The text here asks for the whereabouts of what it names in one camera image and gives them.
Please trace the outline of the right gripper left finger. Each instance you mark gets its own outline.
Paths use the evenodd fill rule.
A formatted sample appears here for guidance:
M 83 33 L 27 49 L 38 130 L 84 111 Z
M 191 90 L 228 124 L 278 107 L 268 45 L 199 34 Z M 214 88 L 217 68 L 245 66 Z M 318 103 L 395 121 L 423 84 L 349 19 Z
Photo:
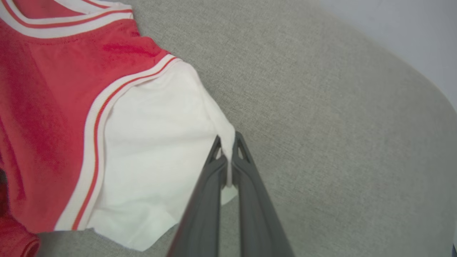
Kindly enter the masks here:
M 227 158 L 217 136 L 178 225 L 168 257 L 217 257 Z

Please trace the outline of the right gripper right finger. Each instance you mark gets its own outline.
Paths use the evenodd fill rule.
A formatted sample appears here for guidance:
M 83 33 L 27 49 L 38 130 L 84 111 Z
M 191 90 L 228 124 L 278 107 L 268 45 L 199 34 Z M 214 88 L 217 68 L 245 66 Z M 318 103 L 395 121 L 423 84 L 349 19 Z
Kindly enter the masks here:
M 235 133 L 231 161 L 238 189 L 242 257 L 293 257 L 294 252 L 240 132 Z

